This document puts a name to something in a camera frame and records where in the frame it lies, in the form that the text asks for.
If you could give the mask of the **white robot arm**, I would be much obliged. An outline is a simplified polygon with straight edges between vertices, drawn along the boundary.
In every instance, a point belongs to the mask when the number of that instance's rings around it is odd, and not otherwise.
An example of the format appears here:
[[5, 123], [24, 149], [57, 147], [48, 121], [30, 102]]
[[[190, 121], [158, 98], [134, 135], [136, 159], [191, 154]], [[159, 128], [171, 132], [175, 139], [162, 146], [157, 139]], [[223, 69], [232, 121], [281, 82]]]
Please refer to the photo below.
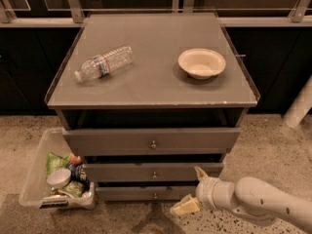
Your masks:
[[195, 168], [196, 191], [170, 208], [174, 216], [226, 211], [257, 226], [281, 219], [312, 232], [312, 85], [306, 81], [286, 113], [249, 115], [228, 168], [213, 177]]

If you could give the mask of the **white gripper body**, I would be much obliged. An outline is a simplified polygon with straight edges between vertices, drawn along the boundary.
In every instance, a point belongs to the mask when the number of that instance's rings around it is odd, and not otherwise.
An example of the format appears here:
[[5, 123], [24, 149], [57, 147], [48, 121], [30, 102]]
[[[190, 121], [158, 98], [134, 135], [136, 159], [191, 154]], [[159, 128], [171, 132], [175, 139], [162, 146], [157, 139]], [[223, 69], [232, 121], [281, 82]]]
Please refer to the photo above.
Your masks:
[[232, 212], [236, 207], [234, 189], [234, 182], [209, 176], [199, 181], [196, 188], [196, 198], [204, 210]]

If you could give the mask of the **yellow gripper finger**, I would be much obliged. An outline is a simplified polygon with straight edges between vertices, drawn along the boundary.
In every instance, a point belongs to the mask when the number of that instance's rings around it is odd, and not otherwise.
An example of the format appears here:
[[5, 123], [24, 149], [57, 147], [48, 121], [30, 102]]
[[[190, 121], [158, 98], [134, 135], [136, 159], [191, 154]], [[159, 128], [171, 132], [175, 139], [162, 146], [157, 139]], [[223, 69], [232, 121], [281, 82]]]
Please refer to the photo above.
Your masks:
[[196, 176], [197, 176], [199, 181], [202, 181], [202, 180], [209, 177], [208, 174], [199, 166], [195, 166], [194, 170], [196, 172]]
[[170, 208], [170, 213], [175, 216], [187, 215], [201, 211], [201, 205], [196, 197], [191, 194], [183, 197], [179, 202]]

